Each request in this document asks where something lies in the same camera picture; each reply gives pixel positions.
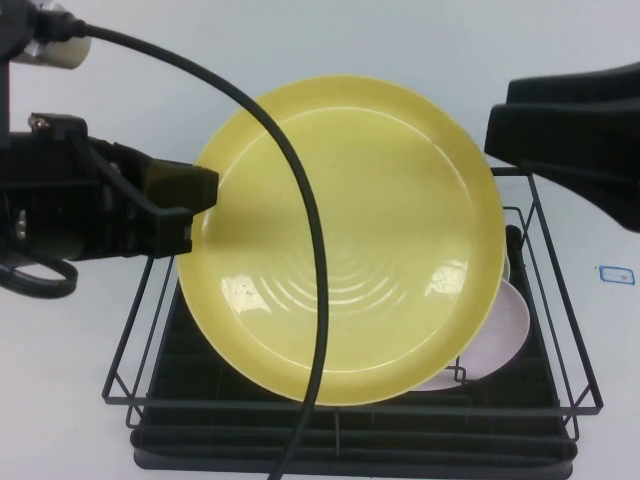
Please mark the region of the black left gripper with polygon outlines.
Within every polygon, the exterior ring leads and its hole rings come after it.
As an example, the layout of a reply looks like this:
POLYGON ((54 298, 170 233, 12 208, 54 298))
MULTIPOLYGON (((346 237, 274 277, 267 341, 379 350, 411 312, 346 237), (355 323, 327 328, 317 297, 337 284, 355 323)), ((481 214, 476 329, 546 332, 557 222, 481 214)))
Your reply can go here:
POLYGON ((188 252, 194 213, 216 205, 218 184, 213 170, 118 143, 15 132, 1 151, 1 262, 188 252))

